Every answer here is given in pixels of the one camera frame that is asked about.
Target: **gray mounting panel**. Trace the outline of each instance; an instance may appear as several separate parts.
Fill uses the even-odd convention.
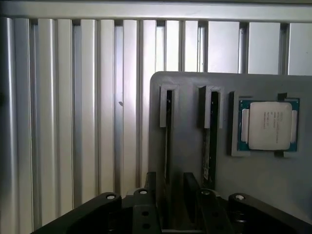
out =
[[[185,215],[183,172],[193,172],[202,182],[203,128],[199,121],[199,89],[218,91],[219,123],[215,190],[227,198],[247,193],[312,223],[312,77],[159,72],[151,79],[149,171],[157,171],[158,192],[166,191],[170,211],[177,219]],[[172,90],[171,151],[169,182],[164,182],[166,144],[166,94]],[[300,100],[297,151],[284,153],[237,151],[237,112],[240,98],[276,100],[278,94]],[[205,108],[209,108],[206,95]]]

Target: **hole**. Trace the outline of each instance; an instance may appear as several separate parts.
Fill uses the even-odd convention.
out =
[[[114,195],[114,194],[106,196],[107,199],[114,199],[115,197],[116,197],[116,195]]]
[[[242,196],[242,195],[236,195],[236,196],[235,196],[235,199],[242,201],[242,200],[245,199],[245,197]]]
[[[216,226],[216,228],[217,228],[218,230],[223,230],[223,229],[224,229],[224,226],[223,226],[222,224],[219,224],[219,225]]]
[[[210,192],[209,192],[208,190],[204,190],[204,191],[202,191],[202,192],[201,192],[201,194],[204,194],[204,195],[209,195],[209,194],[210,194]]]
[[[143,224],[143,229],[149,229],[151,226],[148,223]]]
[[[146,190],[141,190],[140,194],[147,194],[147,191]]]

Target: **vertical metal bar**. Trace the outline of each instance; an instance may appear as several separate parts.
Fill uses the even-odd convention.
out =
[[[197,71],[206,72],[207,66],[205,60],[207,59],[207,25],[200,25],[198,28],[198,44],[197,44]]]
[[[114,168],[114,189],[120,194],[122,148],[123,148],[123,26],[115,26],[115,45],[114,45],[114,147],[115,147],[115,168]]]
[[[31,79],[32,79],[32,173],[33,173],[33,219],[34,230],[41,227],[42,215],[41,215],[41,184],[40,184],[40,86],[39,86],[39,34],[38,25],[32,24],[31,34]]]
[[[142,26],[140,187],[144,186],[146,174],[148,173],[150,80],[156,70],[156,21],[144,20]]]
[[[121,194],[137,186],[137,37],[136,20],[123,22],[123,160]]]
[[[100,193],[114,190],[114,21],[100,22]]]
[[[14,25],[19,160],[19,228],[20,233],[31,233],[33,231],[33,148],[31,125],[30,21],[29,19],[16,19],[14,20]]]
[[[289,55],[289,35],[290,25],[287,23],[280,24],[279,32],[279,60],[278,74],[286,75],[288,73],[288,55]]]
[[[157,25],[156,30],[156,71],[165,70],[165,26]]]
[[[312,24],[291,23],[288,75],[312,75]]]
[[[74,208],[82,204],[81,173],[82,173],[82,87],[81,87],[81,26],[74,25],[74,98],[75,98],[75,156],[73,158]]]
[[[165,71],[179,71],[180,22],[166,21]]]
[[[238,22],[215,22],[208,25],[208,72],[238,72]]]
[[[185,21],[183,30],[183,71],[197,72],[198,21]]]
[[[248,73],[278,74],[279,23],[249,24]]]
[[[53,19],[38,20],[39,138],[42,225],[59,216],[56,30]]]
[[[58,20],[58,150],[60,215],[73,209],[72,21]]]
[[[6,99],[0,112],[1,134],[1,228],[0,233],[18,233],[19,188],[16,123],[16,81],[14,25],[9,18],[0,19],[2,77],[0,93]]]
[[[81,95],[82,95],[82,202],[98,195],[98,27],[92,19],[81,21]]]

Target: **screw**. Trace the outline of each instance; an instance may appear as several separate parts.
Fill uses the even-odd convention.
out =
[[[114,199],[116,196],[115,195],[108,195],[106,198],[107,199]]]
[[[236,195],[235,196],[235,199],[237,199],[237,200],[244,200],[245,199],[245,197],[244,196],[242,196],[242,195]]]
[[[209,195],[210,192],[208,190],[204,190],[204,191],[201,191],[201,194],[204,194],[204,195]]]

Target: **metal wall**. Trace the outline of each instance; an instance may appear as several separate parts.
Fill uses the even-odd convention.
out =
[[[2,234],[142,186],[156,71],[312,75],[312,7],[0,4]]]

